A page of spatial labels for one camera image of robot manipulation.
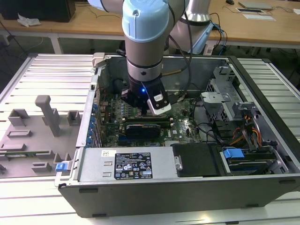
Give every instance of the power supply label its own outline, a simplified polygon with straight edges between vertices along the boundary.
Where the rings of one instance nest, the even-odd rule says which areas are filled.
[[[152,179],[150,152],[117,153],[114,178],[116,180]]]

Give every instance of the robotic arm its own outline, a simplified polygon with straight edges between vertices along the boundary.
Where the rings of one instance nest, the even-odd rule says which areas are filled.
[[[129,89],[122,92],[122,99],[133,107],[141,108],[142,113],[146,113],[148,108],[155,115],[170,110],[171,104],[160,80],[165,41],[172,33],[182,49],[190,51],[187,37],[189,23],[195,43],[193,48],[202,50],[212,28],[208,29],[210,0],[88,1],[106,12],[123,15]],[[186,9],[189,21],[184,16]]]

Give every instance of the gray floor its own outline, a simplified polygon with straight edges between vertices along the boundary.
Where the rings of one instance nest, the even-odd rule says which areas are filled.
[[[28,50],[41,43],[41,37],[16,37],[20,45]],[[119,41],[114,40],[94,40],[95,52],[114,53],[119,46]],[[88,39],[62,38],[62,48],[66,54],[90,54],[90,41]],[[214,51],[218,54],[220,46]],[[29,53],[54,53],[51,41],[43,38],[43,42],[30,49]],[[267,58],[286,76],[289,77],[292,71],[299,65],[299,58],[293,49],[272,48],[270,52],[266,52],[266,48],[255,56],[251,56],[252,48],[237,46],[228,46],[224,55],[234,55],[239,58]],[[8,47],[0,47],[0,91],[7,85],[12,76],[21,66],[26,58],[22,54],[22,50],[12,39]],[[291,82],[296,86],[299,83],[300,75],[295,72],[291,78]]]

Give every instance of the yellow wire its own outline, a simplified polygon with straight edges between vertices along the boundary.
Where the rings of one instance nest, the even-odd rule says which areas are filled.
[[[173,71],[173,72],[162,74],[162,76],[170,76],[170,75],[173,75],[173,74],[178,74],[180,72],[181,72],[181,70],[176,70],[176,71]]]
[[[242,140],[244,138],[244,136],[239,137],[238,139],[236,139],[234,142],[232,142],[230,145],[236,144],[237,142],[239,142],[240,140]]]
[[[258,143],[259,143],[259,145],[261,146],[262,144],[261,144],[261,141],[260,141],[260,136],[259,136],[259,134],[258,134],[257,130],[254,130],[254,129],[253,129],[252,131],[256,133],[256,135],[257,135],[257,140],[258,140]]]

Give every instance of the motherboard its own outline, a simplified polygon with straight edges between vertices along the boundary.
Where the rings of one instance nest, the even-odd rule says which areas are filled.
[[[120,95],[109,94],[99,102],[98,120],[103,147],[155,147],[174,143],[199,143],[199,130],[190,118],[191,100],[184,99],[172,110],[153,116],[142,115]]]

